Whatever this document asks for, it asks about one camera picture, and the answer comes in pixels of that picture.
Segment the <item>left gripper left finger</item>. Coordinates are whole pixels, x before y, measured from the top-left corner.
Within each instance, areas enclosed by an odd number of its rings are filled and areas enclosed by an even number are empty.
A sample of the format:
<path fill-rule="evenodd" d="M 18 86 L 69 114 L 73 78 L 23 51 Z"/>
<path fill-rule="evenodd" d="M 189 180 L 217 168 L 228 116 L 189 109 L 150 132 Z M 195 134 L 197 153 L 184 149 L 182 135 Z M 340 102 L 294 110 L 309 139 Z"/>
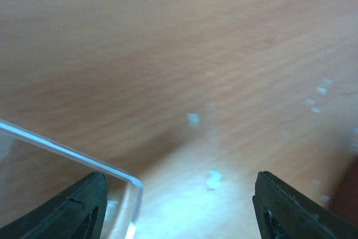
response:
<path fill-rule="evenodd" d="M 100 238 L 107 182 L 91 172 L 61 193 L 1 228 L 1 238 Z"/>

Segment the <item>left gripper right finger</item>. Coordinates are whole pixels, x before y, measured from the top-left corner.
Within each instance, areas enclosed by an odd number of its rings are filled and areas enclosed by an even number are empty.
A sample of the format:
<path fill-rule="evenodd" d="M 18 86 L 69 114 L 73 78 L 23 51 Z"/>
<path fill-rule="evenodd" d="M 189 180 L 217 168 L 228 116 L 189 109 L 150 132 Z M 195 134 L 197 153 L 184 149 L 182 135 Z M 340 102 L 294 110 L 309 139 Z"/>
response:
<path fill-rule="evenodd" d="M 261 238 L 357 238 L 357 226 L 327 211 L 268 171 L 252 197 Z"/>

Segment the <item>clear plastic metronome cover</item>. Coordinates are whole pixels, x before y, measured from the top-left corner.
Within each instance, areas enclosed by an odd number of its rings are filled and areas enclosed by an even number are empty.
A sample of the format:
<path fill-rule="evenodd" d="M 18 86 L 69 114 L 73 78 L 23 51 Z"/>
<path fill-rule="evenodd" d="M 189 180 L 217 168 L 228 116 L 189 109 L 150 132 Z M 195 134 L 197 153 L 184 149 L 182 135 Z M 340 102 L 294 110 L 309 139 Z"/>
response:
<path fill-rule="evenodd" d="M 17 125 L 1 121 L 1 228 L 91 172 L 107 182 L 100 238 L 133 238 L 142 182 L 127 172 Z"/>

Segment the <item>brown wooden metronome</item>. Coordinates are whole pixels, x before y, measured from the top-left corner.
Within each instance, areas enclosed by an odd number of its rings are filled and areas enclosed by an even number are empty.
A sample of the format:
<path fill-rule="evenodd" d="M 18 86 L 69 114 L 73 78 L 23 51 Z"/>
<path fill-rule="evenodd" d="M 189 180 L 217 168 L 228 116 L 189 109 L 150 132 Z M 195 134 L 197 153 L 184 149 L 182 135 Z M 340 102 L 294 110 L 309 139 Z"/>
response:
<path fill-rule="evenodd" d="M 357 157 L 340 182 L 330 202 L 329 210 L 357 226 Z"/>

